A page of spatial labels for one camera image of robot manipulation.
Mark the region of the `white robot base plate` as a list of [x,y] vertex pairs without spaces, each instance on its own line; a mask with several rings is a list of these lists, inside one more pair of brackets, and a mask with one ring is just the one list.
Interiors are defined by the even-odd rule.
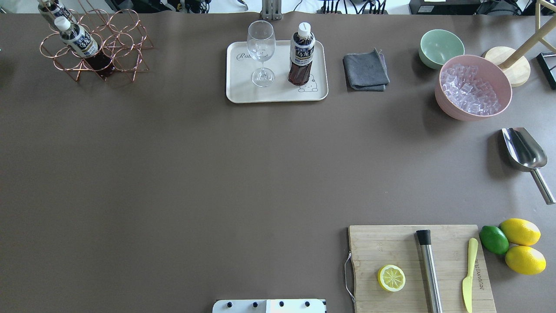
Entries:
[[218,300],[213,313],[326,313],[321,299],[246,299]]

